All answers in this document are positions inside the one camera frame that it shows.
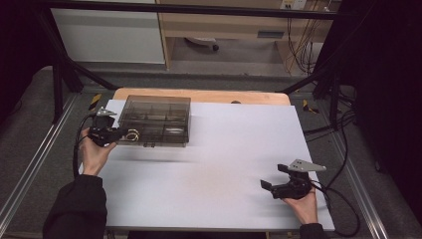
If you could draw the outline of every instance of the black metal post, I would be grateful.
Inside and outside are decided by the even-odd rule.
[[[63,89],[62,89],[62,69],[60,64],[53,65],[53,87],[54,87],[54,118],[53,123],[59,120],[63,113]]]
[[[40,6],[58,9],[80,9],[119,12],[184,13],[205,15],[229,15],[271,18],[298,18],[320,20],[348,20],[356,17],[349,13],[293,11],[283,9],[220,7],[199,5],[148,4],[124,2],[93,2],[67,0],[40,0]]]

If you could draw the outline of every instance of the white cabinet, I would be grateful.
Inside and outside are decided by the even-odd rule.
[[[68,9],[52,12],[68,54],[75,61],[164,64],[156,13]]]

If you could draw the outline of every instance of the clear plastic box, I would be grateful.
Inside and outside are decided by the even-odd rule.
[[[186,146],[190,98],[128,96],[118,120],[128,128],[119,143],[143,146]]]

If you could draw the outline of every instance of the wire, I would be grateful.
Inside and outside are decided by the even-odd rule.
[[[337,173],[335,174],[335,176],[329,181],[329,183],[327,184],[327,186],[324,186],[322,183],[320,183],[318,181],[312,180],[312,182],[316,182],[316,183],[318,183],[320,185],[320,187],[315,186],[315,188],[318,189],[319,191],[321,191],[323,193],[323,195],[325,197],[325,200],[326,200],[326,206],[327,206],[327,208],[329,210],[331,210],[331,199],[329,198],[329,195],[328,195],[328,192],[330,191],[330,192],[333,192],[336,195],[338,195],[348,205],[348,207],[354,213],[354,216],[356,218],[356,227],[355,227],[355,229],[351,233],[343,233],[343,232],[339,232],[337,230],[334,230],[334,232],[336,234],[338,234],[339,236],[342,236],[342,237],[353,237],[360,230],[360,218],[359,218],[358,213],[354,209],[353,205],[351,204],[351,202],[349,200],[347,200],[347,198],[343,194],[341,194],[338,190],[333,189],[331,187],[332,184],[337,180],[337,178],[339,177],[339,175],[342,173],[342,171],[344,170],[344,168],[345,168],[345,166],[347,164],[348,143],[347,143],[347,137],[346,137],[345,132],[344,132],[344,128],[349,123],[351,123],[352,121],[354,121],[354,119],[355,119],[354,112],[352,110],[350,110],[350,111],[347,111],[346,113],[344,113],[341,116],[340,121],[338,122],[340,124],[339,127],[340,127],[341,134],[342,134],[342,137],[343,137],[343,140],[344,140],[345,153],[344,153],[344,161],[343,161],[341,167],[339,168],[339,170],[337,171]],[[324,126],[324,127],[320,127],[320,128],[316,128],[316,129],[312,129],[312,130],[307,130],[307,131],[304,131],[304,133],[306,132],[306,133],[308,133],[308,135],[310,135],[310,134],[314,134],[314,133],[317,133],[317,132],[328,130],[330,128],[332,128],[332,126],[331,125],[328,125],[328,126]],[[321,138],[323,136],[329,135],[329,134],[331,134],[333,132],[335,132],[335,130],[332,130],[332,131],[330,131],[328,133],[325,133],[323,135],[320,135],[320,136],[318,136],[316,138],[310,139],[307,142],[316,140],[316,139]]]
[[[313,139],[309,139],[309,140],[307,140],[307,142],[312,142],[312,141],[314,141],[314,140],[317,140],[317,139],[319,139],[319,138],[322,138],[322,137],[324,137],[324,136],[327,136],[327,135],[329,135],[330,133],[333,133],[333,132],[334,132],[334,130],[333,130],[333,131],[330,131],[330,132],[327,132],[327,133],[324,133],[323,135],[320,135],[320,136],[315,137],[315,138],[313,138]]]
[[[85,138],[85,137],[80,138],[81,131],[82,131],[82,128],[84,127],[84,124],[87,121],[87,119],[93,118],[95,115],[96,115],[95,113],[92,113],[92,114],[85,116],[82,119],[81,124],[78,128],[78,133],[77,133],[77,136],[75,138],[75,144],[74,144],[74,157],[73,157],[73,161],[72,161],[72,169],[73,169],[73,172],[74,172],[74,178],[77,178],[77,176],[79,176],[79,172],[78,172],[78,151],[79,151],[79,145],[80,145],[81,141]]]
[[[342,117],[341,117],[341,121],[340,121],[340,125],[341,125],[341,127],[340,127],[340,129],[341,129],[341,134],[342,134],[342,137],[343,137],[343,140],[344,140],[344,147],[345,147],[345,149],[344,149],[344,160],[343,160],[343,163],[342,163],[342,165],[341,165],[341,167],[340,167],[340,169],[338,170],[338,172],[335,174],[335,176],[332,178],[332,180],[326,185],[326,187],[327,188],[330,188],[331,187],[331,185],[335,182],[335,180],[339,177],[339,175],[342,173],[342,171],[344,170],[344,168],[345,168],[345,165],[347,164],[347,156],[348,156],[348,143],[347,143],[347,137],[345,136],[345,132],[344,132],[344,125],[343,125],[343,119],[344,119],[344,116],[345,116],[346,114],[344,114]]]
[[[359,217],[359,214],[357,213],[356,209],[354,209],[351,202],[342,193],[340,193],[338,190],[330,188],[330,187],[326,187],[322,183],[315,181],[315,180],[311,180],[311,182],[315,182],[315,183],[318,183],[320,185],[320,187],[314,185],[314,188],[316,188],[317,190],[322,192],[323,196],[325,197],[326,206],[327,206],[328,210],[331,210],[331,199],[328,195],[329,191],[333,192],[337,196],[339,196],[347,204],[347,206],[351,209],[351,211],[353,212],[353,214],[356,218],[356,228],[353,230],[353,232],[348,233],[348,234],[343,233],[343,232],[339,232],[337,230],[334,230],[334,232],[336,234],[342,236],[342,237],[354,237],[357,234],[357,232],[359,232],[359,230],[360,230],[360,217]]]
[[[14,114],[15,114],[16,112],[18,112],[21,108],[22,108],[22,100],[19,100],[19,103],[18,103],[17,107],[15,107],[15,110],[14,110],[13,112],[9,113],[9,114],[7,115],[7,117],[10,117],[10,116],[14,115]]]
[[[353,120],[353,119],[354,119],[354,112],[353,111],[347,111],[346,113],[344,113],[341,120],[339,120],[337,122],[338,126],[341,126],[342,122],[343,122],[344,126],[346,126],[350,123],[350,120]],[[315,133],[318,133],[318,132],[327,131],[327,130],[332,129],[332,128],[333,128],[332,124],[329,124],[327,126],[323,126],[323,127],[319,127],[319,128],[308,129],[308,130],[304,130],[304,135],[308,136],[308,135],[315,134]]]

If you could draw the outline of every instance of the white tabletop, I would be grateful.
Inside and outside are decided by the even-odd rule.
[[[124,101],[109,101],[120,113]],[[261,188],[289,181],[277,164],[311,161],[294,107],[191,104],[186,147],[118,145],[100,177],[109,228],[277,231],[296,229],[292,209]],[[315,173],[310,173],[317,180]],[[321,193],[318,218],[332,219]]]

